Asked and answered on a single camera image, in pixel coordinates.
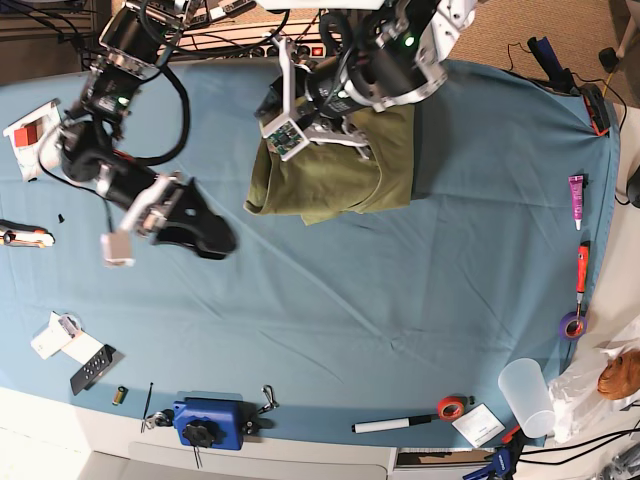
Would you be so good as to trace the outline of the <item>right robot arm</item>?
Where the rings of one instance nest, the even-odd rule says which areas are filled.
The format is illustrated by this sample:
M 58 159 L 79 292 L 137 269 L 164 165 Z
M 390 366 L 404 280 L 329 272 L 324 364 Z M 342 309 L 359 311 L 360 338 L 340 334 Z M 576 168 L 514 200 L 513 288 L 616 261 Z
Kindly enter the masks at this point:
M 198 1 L 125 2 L 100 36 L 105 52 L 91 64 L 79 98 L 47 133 L 57 143 L 61 183 L 124 211 L 121 223 L 102 235 L 105 247 L 126 246 L 133 234 L 201 257 L 223 257 L 236 247 L 231 227 L 209 208 L 195 181 L 158 169 L 184 150 L 190 133 L 190 101 L 169 59 L 200 7 Z M 162 155 L 132 157 L 116 144 L 135 96 L 158 76 L 179 96 L 180 135 Z

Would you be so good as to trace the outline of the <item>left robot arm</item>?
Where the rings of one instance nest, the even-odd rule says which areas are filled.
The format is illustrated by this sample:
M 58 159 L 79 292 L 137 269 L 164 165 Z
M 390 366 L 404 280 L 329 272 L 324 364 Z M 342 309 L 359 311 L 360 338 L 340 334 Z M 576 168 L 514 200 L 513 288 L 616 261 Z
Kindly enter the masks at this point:
M 406 207 L 416 107 L 444 85 L 444 60 L 474 16 L 439 1 L 386 1 L 358 25 L 329 12 L 319 33 L 330 58 L 314 66 L 274 36 L 280 75 L 255 113 L 261 141 L 246 211 L 312 225 Z

